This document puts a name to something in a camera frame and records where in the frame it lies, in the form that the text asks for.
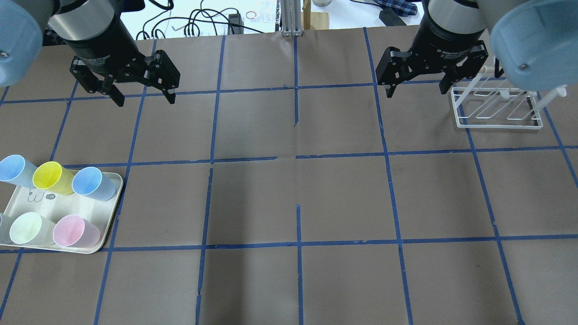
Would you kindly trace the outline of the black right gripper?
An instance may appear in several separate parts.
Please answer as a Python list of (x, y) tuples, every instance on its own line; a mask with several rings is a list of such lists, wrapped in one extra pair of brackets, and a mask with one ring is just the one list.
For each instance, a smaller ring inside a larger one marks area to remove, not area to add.
[(450, 32), (425, 13), (408, 51), (393, 46), (385, 49), (376, 68), (378, 84), (385, 87), (386, 97), (392, 98), (396, 87), (415, 78), (417, 72), (443, 72), (439, 89), (445, 95), (454, 83), (475, 77), (489, 57), (481, 34)]

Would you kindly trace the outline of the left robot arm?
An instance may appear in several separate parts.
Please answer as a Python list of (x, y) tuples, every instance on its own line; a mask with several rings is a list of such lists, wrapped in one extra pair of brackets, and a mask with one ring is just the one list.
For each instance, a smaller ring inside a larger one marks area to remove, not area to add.
[(22, 80), (51, 29), (74, 51), (70, 72), (88, 93), (107, 95), (121, 107), (125, 97), (117, 83), (140, 83), (174, 104), (179, 70), (163, 50), (141, 53), (121, 20), (122, 13), (144, 7), (142, 0), (3, 0), (1, 86)]

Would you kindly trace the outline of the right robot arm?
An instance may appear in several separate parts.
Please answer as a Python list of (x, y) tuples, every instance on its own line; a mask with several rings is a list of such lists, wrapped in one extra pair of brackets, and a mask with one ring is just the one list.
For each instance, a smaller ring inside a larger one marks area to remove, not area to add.
[(489, 50), (495, 75), (525, 91), (553, 90), (578, 80), (575, 0), (425, 0), (424, 15), (406, 51), (388, 47), (375, 70), (391, 98), (396, 87), (425, 74), (443, 74), (446, 94), (472, 79)]

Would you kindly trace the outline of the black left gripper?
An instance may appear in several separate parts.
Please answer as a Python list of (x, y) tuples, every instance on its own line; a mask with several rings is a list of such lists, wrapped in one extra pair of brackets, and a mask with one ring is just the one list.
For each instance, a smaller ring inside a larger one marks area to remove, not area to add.
[(114, 82), (142, 83), (144, 79), (145, 86), (160, 90), (169, 104), (175, 104), (180, 71), (163, 50), (143, 55), (118, 14), (97, 35), (64, 41), (75, 53), (70, 72), (88, 93), (107, 95), (123, 107), (125, 97)]

